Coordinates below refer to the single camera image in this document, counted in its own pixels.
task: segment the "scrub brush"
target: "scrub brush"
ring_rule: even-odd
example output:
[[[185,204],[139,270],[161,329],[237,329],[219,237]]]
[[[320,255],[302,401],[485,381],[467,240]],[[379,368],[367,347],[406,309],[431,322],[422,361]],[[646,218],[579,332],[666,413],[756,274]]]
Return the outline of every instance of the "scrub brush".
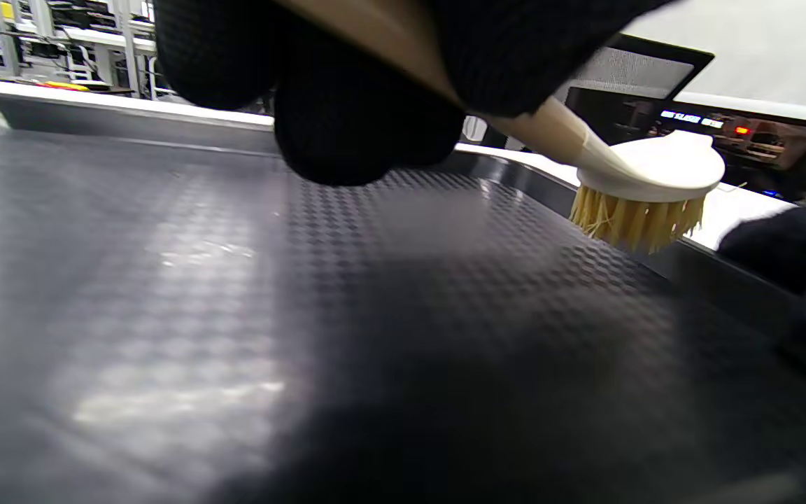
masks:
[[[434,23],[415,0],[276,1],[463,106],[444,69]],[[710,162],[710,154],[717,156],[710,138],[707,146],[678,134],[613,149],[554,98],[517,118],[479,115],[534,152],[576,167],[582,186],[570,219],[615,245],[653,251],[680,238],[698,226],[705,195],[723,176],[723,160]],[[697,162],[702,158],[707,162]]]

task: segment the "electronic equipment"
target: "electronic equipment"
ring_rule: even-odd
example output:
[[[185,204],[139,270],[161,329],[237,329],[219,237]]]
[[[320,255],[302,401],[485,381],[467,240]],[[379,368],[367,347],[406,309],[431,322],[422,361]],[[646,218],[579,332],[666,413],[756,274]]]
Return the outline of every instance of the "electronic equipment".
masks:
[[[805,120],[579,88],[565,103],[609,144],[675,130],[711,135],[726,184],[790,202],[806,197]]]

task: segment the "white brush head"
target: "white brush head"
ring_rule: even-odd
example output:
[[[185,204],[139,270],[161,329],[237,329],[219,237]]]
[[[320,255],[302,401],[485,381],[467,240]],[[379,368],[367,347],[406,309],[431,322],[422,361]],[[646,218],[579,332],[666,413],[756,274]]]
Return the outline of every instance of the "white brush head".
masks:
[[[726,164],[706,134],[674,131],[668,136],[628,141],[605,149],[588,138],[578,178],[613,197],[670,203],[704,197],[723,178]]]

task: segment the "white wall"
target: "white wall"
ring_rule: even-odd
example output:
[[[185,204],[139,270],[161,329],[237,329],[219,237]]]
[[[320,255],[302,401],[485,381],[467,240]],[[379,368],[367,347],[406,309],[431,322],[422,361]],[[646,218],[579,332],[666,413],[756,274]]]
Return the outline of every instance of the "white wall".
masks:
[[[689,92],[806,105],[806,0],[683,0],[626,31],[714,53]]]

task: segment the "textured surface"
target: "textured surface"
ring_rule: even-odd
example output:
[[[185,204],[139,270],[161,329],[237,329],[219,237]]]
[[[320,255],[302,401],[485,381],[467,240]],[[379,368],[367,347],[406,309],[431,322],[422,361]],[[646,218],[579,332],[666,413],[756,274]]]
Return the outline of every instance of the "textured surface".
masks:
[[[0,502],[806,502],[770,347],[493,183],[0,134]]]

